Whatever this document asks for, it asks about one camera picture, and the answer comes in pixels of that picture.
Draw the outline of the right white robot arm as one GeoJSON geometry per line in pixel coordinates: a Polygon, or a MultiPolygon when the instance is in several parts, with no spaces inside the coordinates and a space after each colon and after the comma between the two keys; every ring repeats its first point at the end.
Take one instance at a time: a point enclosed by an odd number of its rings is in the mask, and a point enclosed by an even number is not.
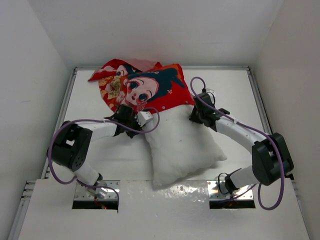
{"type": "Polygon", "coordinates": [[[213,92],[204,91],[194,96],[194,108],[189,119],[223,134],[251,154],[251,165],[229,173],[224,178],[224,188],[232,195],[238,189],[261,184],[269,186],[294,169],[284,137],[279,133],[267,134],[230,116],[230,112],[215,108],[213,92]]]}

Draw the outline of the red patterned pillowcase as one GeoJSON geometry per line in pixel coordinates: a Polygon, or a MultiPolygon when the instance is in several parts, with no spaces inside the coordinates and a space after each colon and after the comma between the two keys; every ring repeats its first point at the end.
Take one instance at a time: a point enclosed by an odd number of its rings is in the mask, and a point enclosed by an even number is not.
{"type": "Polygon", "coordinates": [[[95,71],[88,81],[98,82],[101,98],[113,112],[121,105],[135,112],[148,109],[155,113],[195,104],[183,69],[177,63],[155,62],[143,69],[115,58],[95,71]]]}

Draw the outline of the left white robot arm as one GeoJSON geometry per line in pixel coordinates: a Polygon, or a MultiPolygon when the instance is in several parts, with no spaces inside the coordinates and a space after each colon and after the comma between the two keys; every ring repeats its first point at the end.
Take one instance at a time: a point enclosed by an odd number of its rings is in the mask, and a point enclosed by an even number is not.
{"type": "Polygon", "coordinates": [[[52,176],[63,185],[78,181],[83,186],[95,189],[102,176],[86,161],[90,143],[122,133],[133,138],[143,132],[143,126],[151,119],[149,112],[136,113],[133,108],[121,105],[113,115],[102,120],[65,121],[53,136],[46,153],[52,176]],[[67,168],[74,177],[70,181],[59,179],[53,163],[67,168]]]}

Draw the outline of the white pillow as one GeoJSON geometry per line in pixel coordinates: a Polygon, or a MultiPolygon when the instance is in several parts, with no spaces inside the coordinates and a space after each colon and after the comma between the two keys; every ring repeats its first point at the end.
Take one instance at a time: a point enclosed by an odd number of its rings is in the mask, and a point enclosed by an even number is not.
{"type": "Polygon", "coordinates": [[[192,105],[179,105],[153,113],[152,121],[143,128],[151,149],[152,184],[156,188],[213,168],[218,161],[227,159],[210,130],[190,121],[192,110],[192,105]]]}

